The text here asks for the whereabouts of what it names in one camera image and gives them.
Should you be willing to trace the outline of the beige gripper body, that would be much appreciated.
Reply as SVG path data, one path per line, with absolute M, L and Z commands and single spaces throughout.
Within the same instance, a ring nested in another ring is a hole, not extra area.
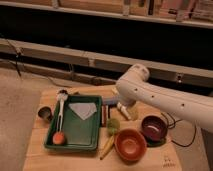
M 125 107 L 127 108 L 128 112 L 130 113 L 131 120 L 132 121 L 136 120 L 138 118 L 138 111 L 137 111 L 137 109 L 134 106 L 132 106 L 132 107 L 125 106 Z

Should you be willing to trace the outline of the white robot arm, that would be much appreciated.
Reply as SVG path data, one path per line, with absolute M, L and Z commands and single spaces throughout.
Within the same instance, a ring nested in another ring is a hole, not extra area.
M 119 102 L 132 106 L 137 101 L 174 114 L 213 133 L 213 98 L 152 85 L 149 70 L 142 64 L 131 66 L 117 81 Z

